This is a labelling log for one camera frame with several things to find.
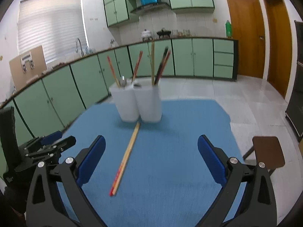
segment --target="window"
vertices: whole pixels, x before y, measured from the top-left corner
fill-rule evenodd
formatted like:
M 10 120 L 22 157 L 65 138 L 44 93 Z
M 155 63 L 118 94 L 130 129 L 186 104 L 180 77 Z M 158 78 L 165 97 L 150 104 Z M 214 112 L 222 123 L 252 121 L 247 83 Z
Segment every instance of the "window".
M 19 54 L 42 45 L 45 61 L 50 62 L 74 52 L 78 37 L 85 48 L 87 40 L 82 15 L 81 0 L 21 1 Z

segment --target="white cup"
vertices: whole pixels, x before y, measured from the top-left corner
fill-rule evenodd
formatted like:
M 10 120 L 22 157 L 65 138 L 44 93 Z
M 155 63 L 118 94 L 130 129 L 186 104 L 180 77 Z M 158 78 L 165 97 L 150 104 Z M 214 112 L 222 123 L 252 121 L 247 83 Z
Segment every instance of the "white cup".
M 109 88 L 116 108 L 124 122 L 135 122 L 140 116 L 134 87 L 130 82 L 131 80 L 127 80 L 126 87 L 118 88 L 117 84 L 114 83 Z
M 141 87 L 134 86 L 134 94 L 142 121 L 146 123 L 159 122 L 162 117 L 160 82 L 158 85 L 152 86 L 151 78 L 148 78 L 138 79 L 136 83 L 141 85 Z

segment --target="bolt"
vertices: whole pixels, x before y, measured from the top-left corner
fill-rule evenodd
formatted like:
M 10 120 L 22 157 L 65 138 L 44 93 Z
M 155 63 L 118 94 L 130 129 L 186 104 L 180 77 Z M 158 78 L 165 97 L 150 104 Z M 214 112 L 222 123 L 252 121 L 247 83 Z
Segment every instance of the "bolt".
M 40 161 L 40 162 L 38 163 L 38 167 L 39 167 L 39 168 L 44 167 L 44 161 Z
M 237 163 L 238 163 L 238 159 L 235 158 L 235 157 L 231 157 L 231 158 L 229 159 L 229 161 L 230 161 L 230 163 L 232 163 L 232 164 L 237 164 Z
M 66 164 L 71 164 L 71 163 L 73 163 L 73 161 L 74 161 L 73 157 L 68 157 L 68 158 L 66 158 L 65 163 Z
M 264 162 L 259 162 L 259 167 L 264 168 L 265 167 L 265 163 Z

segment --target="chopstick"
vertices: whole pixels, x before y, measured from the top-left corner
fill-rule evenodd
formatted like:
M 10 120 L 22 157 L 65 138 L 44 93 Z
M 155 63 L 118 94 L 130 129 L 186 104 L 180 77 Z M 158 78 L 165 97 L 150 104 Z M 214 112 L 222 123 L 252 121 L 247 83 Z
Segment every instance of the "chopstick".
M 116 194 L 117 190 L 118 190 L 118 187 L 120 185 L 120 181 L 121 181 L 121 178 L 122 178 L 122 175 L 124 173 L 124 170 L 125 170 L 125 167 L 126 167 L 126 164 L 127 164 L 127 161 L 128 161 L 128 158 L 129 158 L 129 155 L 131 153 L 131 150 L 134 146 L 134 142 L 137 138 L 137 134 L 139 132 L 139 129 L 140 129 L 140 123 L 137 122 L 135 128 L 134 128 L 134 132 L 133 134 L 131 135 L 131 139 L 128 143 L 128 146 L 127 146 L 127 149 L 124 153 L 124 156 L 123 156 L 123 159 L 121 161 L 121 164 L 119 166 L 119 169 L 117 171 L 117 174 L 115 176 L 115 179 L 114 179 L 114 182 L 112 184 L 112 187 L 111 187 L 111 190 L 109 192 L 109 196 L 113 196 Z
M 164 50 L 164 53 L 163 53 L 163 57 L 162 57 L 162 60 L 161 60 L 161 63 L 159 65 L 159 68 L 158 68 L 158 71 L 157 71 L 157 75 L 156 75 L 156 79 L 159 78 L 159 75 L 160 75 L 160 72 L 161 72 L 161 69 L 163 67 L 163 62 L 165 60 L 165 56 L 167 54 L 167 51 L 168 51 L 169 47 L 165 47 L 165 50 Z
M 155 80 L 155 85 L 158 84 L 158 82 L 159 82 L 159 80 L 160 80 L 160 78 L 161 78 L 161 76 L 162 76 L 162 73 L 163 73 L 163 71 L 164 71 L 164 68 L 166 67 L 166 64 L 167 64 L 167 61 L 168 61 L 168 59 L 169 59 L 170 54 L 171 54 L 171 51 L 169 50 L 169 51 L 167 52 L 166 57 L 165 57 L 165 60 L 164 60 L 163 66 L 162 66 L 162 68 L 161 68 L 160 74 L 159 74 L 158 78 L 156 78 L 156 80 Z
M 155 85 L 155 42 L 151 42 L 151 84 Z
M 114 79 L 115 79 L 115 81 L 116 81 L 116 84 L 117 84 L 118 88 L 120 88 L 119 81 L 118 81 L 118 79 L 116 78 L 115 70 L 114 70 L 114 68 L 113 68 L 112 61 L 111 61 L 111 59 L 110 59 L 109 56 L 107 56 L 107 60 L 108 60 L 108 62 L 109 62 L 109 66 L 110 66 L 110 68 L 111 68 L 111 71 L 112 71 L 113 77 L 114 77 Z
M 133 82 L 136 78 L 138 67 L 139 67 L 139 64 L 140 64 L 140 61 L 141 61 L 141 58 L 142 58 L 142 54 L 143 54 L 143 51 L 140 51 L 136 66 L 134 68 L 134 76 L 132 77 L 131 82 Z

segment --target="blue gripper pad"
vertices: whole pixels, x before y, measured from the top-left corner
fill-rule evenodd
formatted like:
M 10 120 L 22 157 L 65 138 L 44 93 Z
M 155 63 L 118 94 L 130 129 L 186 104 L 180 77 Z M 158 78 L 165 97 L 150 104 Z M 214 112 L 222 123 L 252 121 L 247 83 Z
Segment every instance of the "blue gripper pad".
M 76 180 L 79 187 L 82 187 L 83 184 L 87 183 L 91 178 L 99 160 L 101 159 L 105 151 L 105 138 L 101 135 L 93 141 L 89 148 L 84 148 L 76 157 L 81 157 L 81 153 L 89 152 L 82 160 L 81 164 L 78 167 L 78 178 Z
M 41 144 L 42 145 L 50 145 L 50 144 L 54 143 L 55 141 L 57 141 L 60 138 L 62 138 L 62 132 L 61 131 L 56 131 L 56 132 L 44 137 L 41 140 Z
M 225 167 L 215 151 L 213 145 L 209 143 L 202 135 L 198 138 L 198 150 L 203 157 L 212 177 L 216 183 L 224 187 L 226 184 Z

